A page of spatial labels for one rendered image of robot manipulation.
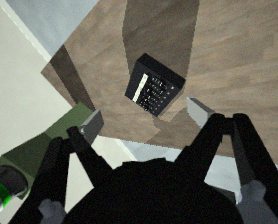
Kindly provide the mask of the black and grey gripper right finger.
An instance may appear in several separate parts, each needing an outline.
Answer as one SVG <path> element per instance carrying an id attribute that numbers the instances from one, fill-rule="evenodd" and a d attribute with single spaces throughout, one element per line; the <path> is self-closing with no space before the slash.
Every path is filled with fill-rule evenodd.
<path id="1" fill-rule="evenodd" d="M 227 118 L 193 96 L 187 97 L 187 113 L 201 130 L 157 179 L 159 202 L 177 207 L 194 176 L 205 180 L 223 135 L 230 135 L 241 185 L 234 205 L 243 223 L 278 224 L 278 169 L 248 115 L 235 113 Z"/>

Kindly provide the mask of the black lighting desk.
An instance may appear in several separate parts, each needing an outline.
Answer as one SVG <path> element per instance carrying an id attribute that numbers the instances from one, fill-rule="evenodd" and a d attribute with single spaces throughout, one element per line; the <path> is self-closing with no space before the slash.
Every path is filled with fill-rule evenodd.
<path id="1" fill-rule="evenodd" d="M 144 53 L 136 60 L 125 96 L 157 117 L 186 79 Z"/>

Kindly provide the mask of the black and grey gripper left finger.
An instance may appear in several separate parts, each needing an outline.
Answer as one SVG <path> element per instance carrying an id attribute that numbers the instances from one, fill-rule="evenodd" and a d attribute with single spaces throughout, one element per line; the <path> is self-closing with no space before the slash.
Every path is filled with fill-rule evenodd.
<path id="1" fill-rule="evenodd" d="M 53 138 L 45 152 L 28 197 L 8 224 L 62 224 L 65 211 L 70 154 L 76 153 L 93 187 L 107 207 L 121 212 L 130 202 L 126 181 L 91 147 L 104 125 L 95 110 L 78 128 L 66 130 L 69 138 Z"/>

